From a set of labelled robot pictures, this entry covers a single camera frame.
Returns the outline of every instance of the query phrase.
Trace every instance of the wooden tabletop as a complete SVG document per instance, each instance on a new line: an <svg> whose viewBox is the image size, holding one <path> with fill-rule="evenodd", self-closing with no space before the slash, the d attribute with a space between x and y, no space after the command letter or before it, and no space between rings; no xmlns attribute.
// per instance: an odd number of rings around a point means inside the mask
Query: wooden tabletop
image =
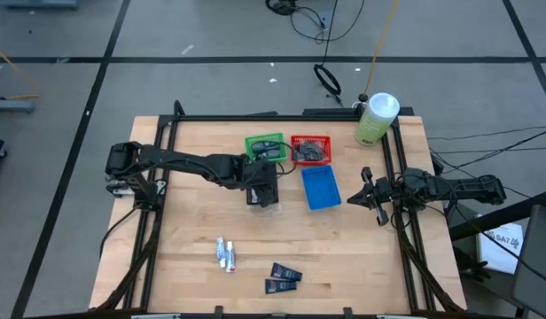
<svg viewBox="0 0 546 319"><path fill-rule="evenodd" d="M136 117L131 141L152 144L157 117ZM420 117L400 117L410 167L433 171ZM246 205L244 191L228 191L197 175L172 172L153 277L150 312L407 314L400 248L391 224L379 227L375 211L346 204L363 186L360 171L369 166L375 178L386 175L380 144L359 145L355 122L204 122L178 125L175 150L198 155L245 152L246 136L283 132L330 136L332 167L342 205L310 211L300 167L279 179L278 205ZM393 133L390 143L398 170ZM113 224L132 206L116 199ZM434 207L441 209L440 203ZM390 205L384 205L389 214ZM428 267L452 299L465 307L464 295L444 217L432 209L419 212ZM129 268L139 214L119 227L105 243L90 306L104 301ZM228 274L216 261L215 240L234 242L238 270ZM297 291L265 294L273 262L303 273ZM418 305L425 307L420 276L413 267ZM134 304L139 303L143 273Z"/></svg>

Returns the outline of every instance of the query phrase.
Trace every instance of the white bottle cap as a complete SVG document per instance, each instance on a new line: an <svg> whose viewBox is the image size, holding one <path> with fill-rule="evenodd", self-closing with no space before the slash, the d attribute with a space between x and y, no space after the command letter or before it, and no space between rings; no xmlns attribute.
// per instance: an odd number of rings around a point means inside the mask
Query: white bottle cap
<svg viewBox="0 0 546 319"><path fill-rule="evenodd" d="M376 93L368 102L373 113L383 119L395 118L399 113L399 101L389 93Z"/></svg>

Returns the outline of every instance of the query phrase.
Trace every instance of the green basket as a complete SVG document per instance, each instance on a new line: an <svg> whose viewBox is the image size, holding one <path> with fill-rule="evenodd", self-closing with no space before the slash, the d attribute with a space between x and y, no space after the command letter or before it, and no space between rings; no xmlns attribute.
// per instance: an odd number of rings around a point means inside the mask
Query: green basket
<svg viewBox="0 0 546 319"><path fill-rule="evenodd" d="M285 142L283 139L283 133L271 133L260 136L248 136L246 137L246 153L250 159L255 157L254 151L252 151L252 144L257 142ZM281 144L281 156L274 159L268 159L270 162L278 163L287 159L287 147Z"/></svg>

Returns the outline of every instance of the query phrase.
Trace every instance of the green bottle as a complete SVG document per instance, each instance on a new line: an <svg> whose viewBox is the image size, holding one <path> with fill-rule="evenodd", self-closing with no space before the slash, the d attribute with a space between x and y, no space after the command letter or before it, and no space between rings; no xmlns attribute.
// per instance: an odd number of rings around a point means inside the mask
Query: green bottle
<svg viewBox="0 0 546 319"><path fill-rule="evenodd" d="M387 132L397 117L400 106L397 98L389 93L374 94L364 106L354 137L359 144L371 146Z"/></svg>

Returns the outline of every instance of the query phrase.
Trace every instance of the red basket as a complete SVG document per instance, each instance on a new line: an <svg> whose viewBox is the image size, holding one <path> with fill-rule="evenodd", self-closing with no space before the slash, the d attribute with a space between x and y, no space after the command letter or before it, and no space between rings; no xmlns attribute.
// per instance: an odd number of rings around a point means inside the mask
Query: red basket
<svg viewBox="0 0 546 319"><path fill-rule="evenodd" d="M332 161L332 152L330 149L330 137L329 136L291 136L291 146L293 149L298 148L303 142L315 142L324 150L323 160L302 160L295 159L294 151L292 151L292 161L301 165L325 165Z"/></svg>

